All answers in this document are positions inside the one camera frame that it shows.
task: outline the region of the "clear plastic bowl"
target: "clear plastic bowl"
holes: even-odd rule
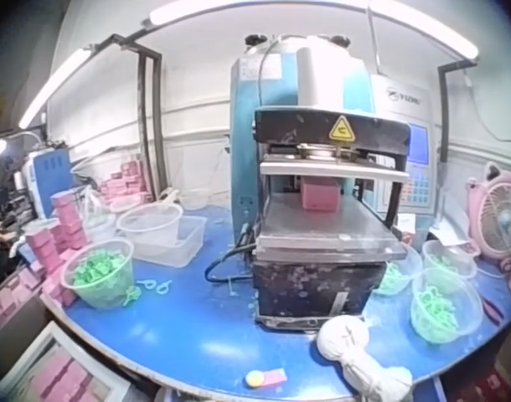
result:
[[[75,270],[91,254],[98,250],[119,251],[125,257],[124,263],[98,281],[83,286],[74,286]],[[82,300],[94,308],[105,310],[121,306],[126,300],[127,289],[134,284],[132,276],[132,243],[123,238],[115,238],[102,243],[95,243],[79,250],[62,270],[61,284],[71,289]]]
[[[145,254],[160,253],[157,248],[174,245],[178,240],[179,219],[183,209],[177,204],[156,202],[125,212],[117,228],[128,238],[146,247]]]
[[[412,291],[412,327],[430,343],[452,342],[477,330],[483,320],[475,288],[450,271],[422,271],[412,281]]]
[[[100,243],[116,236],[116,216],[107,214],[102,219],[84,222],[86,238],[91,243]]]
[[[188,211],[195,211],[207,206],[211,197],[211,191],[208,188],[194,188],[192,190],[183,190],[179,194],[179,202],[183,208]]]
[[[458,247],[445,247],[438,240],[430,240],[423,245],[423,262],[425,269],[448,271],[464,280],[477,274],[477,264],[469,254]]]
[[[409,245],[403,245],[406,250],[404,260],[391,261],[387,264],[386,273],[379,288],[373,292],[377,295],[393,296],[403,291],[414,276],[418,275],[423,269],[423,260],[417,251]],[[400,274],[390,270],[390,265],[394,265]]]
[[[140,204],[142,204],[142,194],[122,195],[121,197],[114,198],[109,204],[109,208],[113,214],[123,214]]]

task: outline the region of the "metal pole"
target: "metal pole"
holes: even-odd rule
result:
[[[146,61],[147,58],[143,54],[138,55],[137,70],[137,115],[138,115],[138,132],[140,135],[141,150],[143,150],[144,166],[147,171],[147,181],[149,190],[154,199],[158,198],[153,182],[152,164],[149,158],[149,143],[147,138],[147,117],[146,117]]]

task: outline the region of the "white wall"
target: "white wall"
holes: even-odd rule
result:
[[[401,0],[472,40],[481,50],[469,74],[483,119],[499,137],[511,138],[511,28],[487,0]],[[53,67],[75,49],[109,34],[130,34],[149,11],[166,0],[73,0],[64,20]],[[435,123],[440,123],[436,67],[451,59],[418,33],[375,19],[382,70],[431,91]],[[142,43],[163,53],[163,135],[174,185],[229,188],[223,139],[180,143],[190,133],[225,133],[229,125],[230,67],[244,51],[247,34],[345,34],[351,54],[374,71],[366,18],[361,13],[308,6],[242,8],[206,15],[162,29]],[[109,49],[79,71],[49,103],[49,132],[77,145],[74,157],[115,144],[138,141],[136,56]],[[451,139],[511,157],[511,144],[495,142],[477,123],[462,73],[450,79]],[[101,175],[99,166],[89,173]]]

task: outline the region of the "yellow warning triangle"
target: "yellow warning triangle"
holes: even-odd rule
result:
[[[352,127],[348,123],[347,117],[340,116],[338,118],[330,131],[330,139],[346,142],[356,141],[356,136],[354,135]]]

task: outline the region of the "blue machine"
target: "blue machine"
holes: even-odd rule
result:
[[[242,226],[251,227],[259,212],[257,145],[252,134],[255,109],[298,105],[296,52],[307,45],[306,40],[293,37],[270,44],[265,37],[251,35],[246,38],[248,50],[231,70],[231,211],[235,241]],[[331,40],[345,48],[349,44],[342,37]],[[374,101],[369,72],[362,60],[352,60],[354,67],[341,83],[343,108],[372,113]]]
[[[53,213],[51,195],[74,187],[67,148],[31,152],[23,175],[39,218],[49,218]]]

